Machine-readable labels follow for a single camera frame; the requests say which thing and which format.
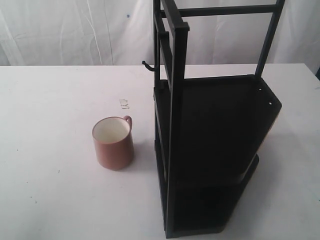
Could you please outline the clear tape patch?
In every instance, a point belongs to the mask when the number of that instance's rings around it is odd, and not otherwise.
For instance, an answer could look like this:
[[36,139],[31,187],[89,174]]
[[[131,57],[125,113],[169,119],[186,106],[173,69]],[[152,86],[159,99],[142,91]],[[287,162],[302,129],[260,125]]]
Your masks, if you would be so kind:
[[126,109],[129,109],[130,106],[129,106],[129,103],[126,99],[120,99],[119,100],[119,103],[120,103],[120,106],[123,110],[126,110]]

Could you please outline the pink ceramic mug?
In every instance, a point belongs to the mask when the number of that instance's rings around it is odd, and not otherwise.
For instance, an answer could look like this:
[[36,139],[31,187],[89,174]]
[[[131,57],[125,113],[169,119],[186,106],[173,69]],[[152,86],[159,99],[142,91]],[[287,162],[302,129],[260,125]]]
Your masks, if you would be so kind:
[[129,115],[111,116],[98,121],[92,129],[99,164],[109,170],[121,170],[133,161],[133,121]]

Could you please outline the white backdrop curtain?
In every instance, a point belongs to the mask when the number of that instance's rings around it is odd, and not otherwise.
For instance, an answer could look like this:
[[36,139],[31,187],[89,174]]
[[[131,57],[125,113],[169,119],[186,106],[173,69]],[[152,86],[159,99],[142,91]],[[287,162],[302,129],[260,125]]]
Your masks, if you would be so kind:
[[[188,64],[255,64],[271,15],[187,17]],[[0,63],[140,65],[154,63],[150,0],[3,0]],[[269,63],[320,66],[320,3],[285,2]]]

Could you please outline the black hook on rack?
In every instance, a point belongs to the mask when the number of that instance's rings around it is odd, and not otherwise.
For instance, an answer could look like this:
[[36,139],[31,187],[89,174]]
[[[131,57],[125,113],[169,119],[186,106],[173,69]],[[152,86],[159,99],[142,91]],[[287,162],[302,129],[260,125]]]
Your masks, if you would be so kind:
[[141,62],[145,68],[151,72],[155,72],[158,69],[158,65],[155,65],[154,67],[150,66],[148,63],[146,63],[144,60]]

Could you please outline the black two-tier shelf rack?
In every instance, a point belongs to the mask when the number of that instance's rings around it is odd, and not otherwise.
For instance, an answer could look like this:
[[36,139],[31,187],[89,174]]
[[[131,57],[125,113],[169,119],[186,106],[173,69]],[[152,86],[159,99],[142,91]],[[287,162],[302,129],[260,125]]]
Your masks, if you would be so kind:
[[[153,2],[154,148],[166,238],[222,232],[259,163],[282,104],[262,72],[284,7],[179,9]],[[254,74],[186,78],[185,17],[270,13]]]

